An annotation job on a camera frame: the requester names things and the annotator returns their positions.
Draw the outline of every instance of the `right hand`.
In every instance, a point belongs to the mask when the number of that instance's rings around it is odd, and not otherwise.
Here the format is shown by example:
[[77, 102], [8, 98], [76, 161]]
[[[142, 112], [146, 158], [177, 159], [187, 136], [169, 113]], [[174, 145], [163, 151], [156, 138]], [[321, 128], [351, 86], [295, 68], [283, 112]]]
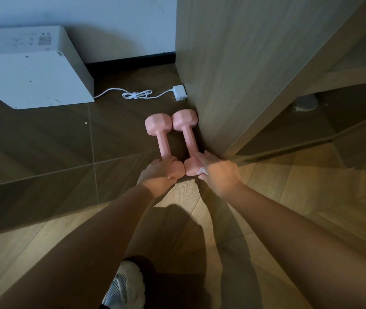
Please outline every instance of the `right hand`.
[[228, 160], [221, 160], [209, 151], [195, 153], [196, 157], [206, 167], [208, 175], [199, 175], [199, 179], [215, 192], [218, 197], [226, 199], [235, 187], [243, 185], [238, 166]]

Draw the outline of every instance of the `hexagonal dumbbell end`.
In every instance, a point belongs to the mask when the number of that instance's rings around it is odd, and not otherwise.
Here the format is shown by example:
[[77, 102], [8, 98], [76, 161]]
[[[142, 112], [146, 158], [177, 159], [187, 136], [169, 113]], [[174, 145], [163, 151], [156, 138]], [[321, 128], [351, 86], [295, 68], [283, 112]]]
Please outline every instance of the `hexagonal dumbbell end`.
[[172, 117], [173, 129], [182, 131], [184, 140], [186, 141], [187, 150], [189, 151], [190, 158], [186, 159], [184, 166], [186, 168], [187, 176], [197, 176], [204, 173], [201, 168], [204, 168], [203, 164], [194, 155], [197, 148], [196, 139], [194, 138], [192, 128], [196, 126], [199, 119], [197, 118], [196, 112], [192, 109], [182, 109], [176, 112]]
[[[171, 156], [169, 142], [166, 134], [173, 128], [171, 118], [167, 114], [154, 114], [148, 117], [144, 124], [149, 135], [157, 137], [162, 159]], [[167, 177], [180, 179], [186, 173], [181, 161], [172, 161], [167, 169]]]

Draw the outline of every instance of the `shoe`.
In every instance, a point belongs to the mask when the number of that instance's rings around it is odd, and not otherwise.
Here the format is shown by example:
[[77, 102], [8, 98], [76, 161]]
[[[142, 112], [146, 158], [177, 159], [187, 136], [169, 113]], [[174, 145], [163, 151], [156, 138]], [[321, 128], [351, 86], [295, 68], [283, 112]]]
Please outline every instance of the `shoe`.
[[110, 309], [143, 309], [145, 287], [140, 268], [131, 261], [122, 261], [102, 304]]

